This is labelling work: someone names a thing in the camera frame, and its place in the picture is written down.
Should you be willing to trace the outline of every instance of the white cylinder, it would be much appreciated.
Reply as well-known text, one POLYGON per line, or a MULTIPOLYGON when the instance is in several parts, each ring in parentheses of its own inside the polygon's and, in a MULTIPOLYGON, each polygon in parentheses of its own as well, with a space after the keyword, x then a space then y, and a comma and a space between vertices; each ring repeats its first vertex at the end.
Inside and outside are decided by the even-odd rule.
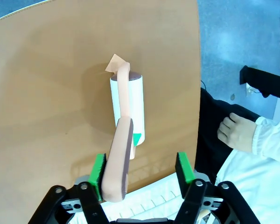
MULTIPOLYGON (((120 107, 118 97, 117 76, 110 78, 111 94, 113 102, 113 111, 115 118, 115 126, 120 118, 120 107)), ((144 103, 143 103, 143 78, 135 72, 129 74, 129 100, 130 100, 130 116, 133 120, 133 134, 141 134, 137 143, 140 145, 145 139, 144 129, 144 103)))

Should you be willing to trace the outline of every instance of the table surface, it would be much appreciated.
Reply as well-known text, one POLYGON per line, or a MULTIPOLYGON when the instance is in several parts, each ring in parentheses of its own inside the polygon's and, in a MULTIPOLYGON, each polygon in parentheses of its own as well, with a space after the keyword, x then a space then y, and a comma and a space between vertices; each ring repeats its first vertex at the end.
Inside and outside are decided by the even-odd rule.
POLYGON ((195 0, 52 0, 0 19, 0 223, 26 223, 53 185, 108 153, 116 53, 143 75, 146 139, 128 191, 194 165, 200 98, 195 0))

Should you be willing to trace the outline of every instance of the screw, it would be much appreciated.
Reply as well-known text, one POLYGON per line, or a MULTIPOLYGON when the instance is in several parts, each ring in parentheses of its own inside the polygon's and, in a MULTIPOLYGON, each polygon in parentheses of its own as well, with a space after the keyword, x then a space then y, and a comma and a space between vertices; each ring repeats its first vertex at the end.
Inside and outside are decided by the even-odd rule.
POLYGON ((228 189, 228 188, 229 188, 229 186, 227 185, 227 183, 223 183, 223 184, 221 185, 221 187, 222 187, 223 189, 228 189))
POLYGON ((61 193, 62 192, 62 188, 56 188, 55 192, 56 192, 56 194, 61 193))
POLYGON ((196 181, 195 184, 196 184, 198 187, 203 186, 203 183, 202 183, 201 181, 196 181))
POLYGON ((82 189, 82 190, 85 190, 85 189, 87 189, 87 188, 88 188, 88 186, 87 186, 86 183, 84 183, 84 184, 81 185, 81 189, 82 189))

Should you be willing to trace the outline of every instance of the white shirt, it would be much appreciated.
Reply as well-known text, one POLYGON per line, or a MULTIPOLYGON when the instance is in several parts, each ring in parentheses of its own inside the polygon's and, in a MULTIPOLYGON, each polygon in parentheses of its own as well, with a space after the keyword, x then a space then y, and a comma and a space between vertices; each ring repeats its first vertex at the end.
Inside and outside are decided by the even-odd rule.
POLYGON ((261 224, 280 224, 280 122, 260 117, 252 152, 233 149, 216 184, 231 181, 261 224))

